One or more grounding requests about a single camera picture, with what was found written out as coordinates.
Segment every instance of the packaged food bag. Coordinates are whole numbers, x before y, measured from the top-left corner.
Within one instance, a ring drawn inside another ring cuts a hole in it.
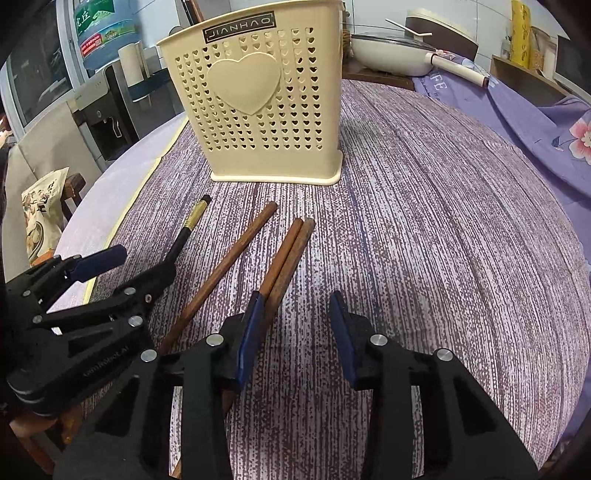
[[[511,0],[513,36],[511,37],[510,60],[528,68],[530,66],[531,14],[527,5]]]
[[[22,209],[27,226],[29,263],[54,251],[64,228],[61,191],[68,168],[52,171],[22,193]]]

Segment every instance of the beige plastic basket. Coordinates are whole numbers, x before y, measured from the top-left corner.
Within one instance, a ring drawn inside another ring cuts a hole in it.
[[[339,181],[340,0],[261,5],[161,40],[212,180]]]

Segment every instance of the heart emblem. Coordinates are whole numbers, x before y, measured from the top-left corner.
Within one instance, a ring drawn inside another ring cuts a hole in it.
[[[218,60],[207,73],[207,83],[224,102],[253,115],[271,98],[281,69],[276,59],[260,51],[240,60]]]

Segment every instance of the white wall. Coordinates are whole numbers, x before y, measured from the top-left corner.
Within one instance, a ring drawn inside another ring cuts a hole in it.
[[[264,0],[230,0],[233,10],[268,3]],[[536,0],[522,0],[531,10],[531,23],[552,37],[566,36],[552,15]],[[392,30],[384,18],[402,25],[407,11],[426,8],[462,26],[478,43],[476,63],[488,70],[491,57],[500,55],[506,29],[511,29],[511,0],[347,0],[354,31]]]
[[[155,46],[181,24],[174,0],[137,0],[135,8],[134,17],[144,48]]]

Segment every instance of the wooden shelf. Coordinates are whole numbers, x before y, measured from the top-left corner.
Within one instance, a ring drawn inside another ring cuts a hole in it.
[[[491,75],[535,106],[550,106],[570,95],[556,82],[496,55],[492,56]]]
[[[381,83],[382,85],[390,85],[392,87],[414,91],[412,78],[370,70],[350,57],[343,59],[343,78],[347,80],[359,80],[361,82]]]

